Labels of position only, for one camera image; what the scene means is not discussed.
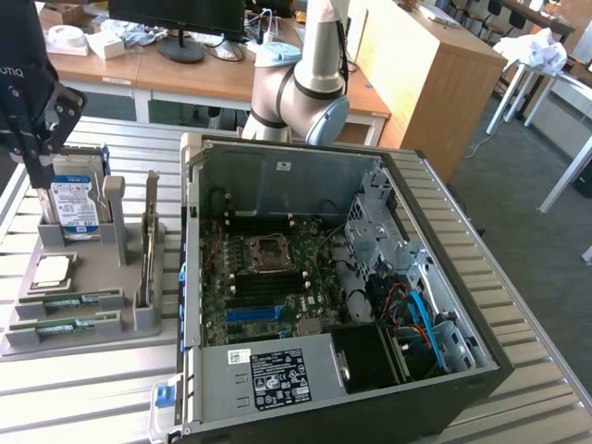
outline motherboard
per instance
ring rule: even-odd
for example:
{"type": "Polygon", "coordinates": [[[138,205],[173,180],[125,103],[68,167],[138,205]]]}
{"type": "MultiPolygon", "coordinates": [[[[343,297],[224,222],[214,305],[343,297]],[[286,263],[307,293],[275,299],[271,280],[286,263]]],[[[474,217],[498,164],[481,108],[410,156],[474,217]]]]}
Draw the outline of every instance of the motherboard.
{"type": "Polygon", "coordinates": [[[328,241],[335,227],[319,216],[204,219],[205,345],[319,334],[339,324],[344,303],[328,241]]]}

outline cpu socket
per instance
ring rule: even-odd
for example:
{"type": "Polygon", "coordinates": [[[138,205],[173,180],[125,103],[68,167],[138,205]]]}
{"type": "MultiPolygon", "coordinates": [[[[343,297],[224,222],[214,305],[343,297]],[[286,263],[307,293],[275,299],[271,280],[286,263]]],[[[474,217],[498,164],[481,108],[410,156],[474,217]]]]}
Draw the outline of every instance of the cpu socket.
{"type": "Polygon", "coordinates": [[[251,238],[251,259],[255,271],[291,268],[288,240],[281,235],[251,238]]]}

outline green circuit board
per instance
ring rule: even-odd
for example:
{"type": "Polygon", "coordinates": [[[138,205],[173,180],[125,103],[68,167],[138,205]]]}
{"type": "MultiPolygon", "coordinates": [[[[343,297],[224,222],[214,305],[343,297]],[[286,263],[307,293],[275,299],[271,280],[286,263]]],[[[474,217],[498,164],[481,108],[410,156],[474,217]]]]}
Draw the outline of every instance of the green circuit board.
{"type": "Polygon", "coordinates": [[[320,322],[313,322],[315,325],[339,324],[339,281],[328,261],[331,242],[323,245],[316,260],[319,247],[331,230],[312,217],[296,217],[294,221],[290,234],[283,235],[288,244],[289,270],[306,271],[310,287],[304,292],[277,298],[277,306],[281,306],[278,320],[246,322],[227,322],[226,301],[234,297],[231,275],[256,273],[251,249],[253,239],[274,239],[277,234],[231,236],[224,225],[219,224],[222,231],[219,236],[216,223],[203,223],[202,325],[206,346],[298,336],[299,323],[302,325],[303,320],[307,323],[308,319],[317,318],[320,322]]]}

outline computer monitor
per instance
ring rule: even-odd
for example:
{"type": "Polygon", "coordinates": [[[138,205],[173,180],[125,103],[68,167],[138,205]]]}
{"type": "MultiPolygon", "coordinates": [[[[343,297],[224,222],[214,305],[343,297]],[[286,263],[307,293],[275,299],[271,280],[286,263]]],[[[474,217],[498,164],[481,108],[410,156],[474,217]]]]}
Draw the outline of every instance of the computer monitor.
{"type": "Polygon", "coordinates": [[[109,17],[149,26],[179,30],[178,38],[165,39],[158,51],[170,60],[195,63],[204,58],[197,42],[183,38],[184,31],[224,34],[237,41],[242,36],[245,0],[109,0],[109,17]]]}

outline white cloth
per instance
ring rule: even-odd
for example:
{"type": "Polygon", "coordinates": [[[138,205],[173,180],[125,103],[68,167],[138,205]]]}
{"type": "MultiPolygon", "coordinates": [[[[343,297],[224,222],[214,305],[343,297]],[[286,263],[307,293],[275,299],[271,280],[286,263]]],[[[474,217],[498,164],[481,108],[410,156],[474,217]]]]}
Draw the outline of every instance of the white cloth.
{"type": "Polygon", "coordinates": [[[493,49],[508,60],[506,68],[515,62],[521,62],[555,75],[561,72],[567,62],[565,48],[553,40],[549,28],[514,39],[503,38],[493,49]]]}
{"type": "Polygon", "coordinates": [[[163,28],[148,28],[138,23],[111,18],[101,23],[101,31],[115,34],[123,40],[126,48],[131,48],[134,44],[145,46],[168,36],[168,31],[163,28]]]}

